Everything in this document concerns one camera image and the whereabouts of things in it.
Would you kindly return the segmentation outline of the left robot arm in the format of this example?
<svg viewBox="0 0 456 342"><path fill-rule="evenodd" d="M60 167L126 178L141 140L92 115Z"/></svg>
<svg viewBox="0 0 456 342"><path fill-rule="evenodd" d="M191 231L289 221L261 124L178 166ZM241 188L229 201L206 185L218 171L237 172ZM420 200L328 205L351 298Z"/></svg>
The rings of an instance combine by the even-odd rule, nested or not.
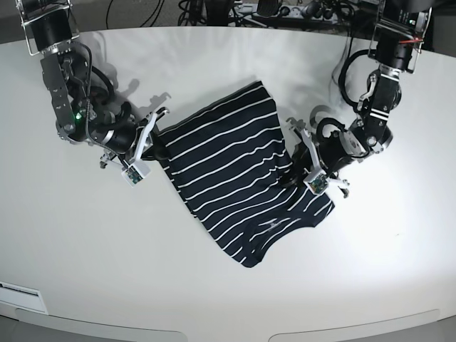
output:
<svg viewBox="0 0 456 342"><path fill-rule="evenodd" d="M292 169L281 179L283 187L307 186L321 195L334 185L347 195L349 183L340 179L339 172L389 146L393 139L390 112L402 97L400 74L415 70L434 5L434 1L379 2L369 48L351 54L338 77L338 89L356 114L355 120L346 126L335 118L323 118L310 131L304 122L289 118L289 129L299 142ZM346 90L346 76L361 56L373 59L378 67L368 77L367 91L354 101Z"/></svg>

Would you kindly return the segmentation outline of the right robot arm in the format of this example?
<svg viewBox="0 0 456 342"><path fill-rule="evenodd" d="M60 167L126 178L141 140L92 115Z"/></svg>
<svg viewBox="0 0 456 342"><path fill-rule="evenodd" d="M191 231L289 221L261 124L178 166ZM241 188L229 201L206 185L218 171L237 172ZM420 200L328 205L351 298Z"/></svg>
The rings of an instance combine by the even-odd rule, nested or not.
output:
<svg viewBox="0 0 456 342"><path fill-rule="evenodd" d="M93 65L91 49L79 39L70 1L16 1L26 45L40 55L43 82L51 95L58 136L74 145L104 151L101 167L118 160L122 170L169 155L155 124L165 108L137 120L128 101L114 109L114 85Z"/></svg>

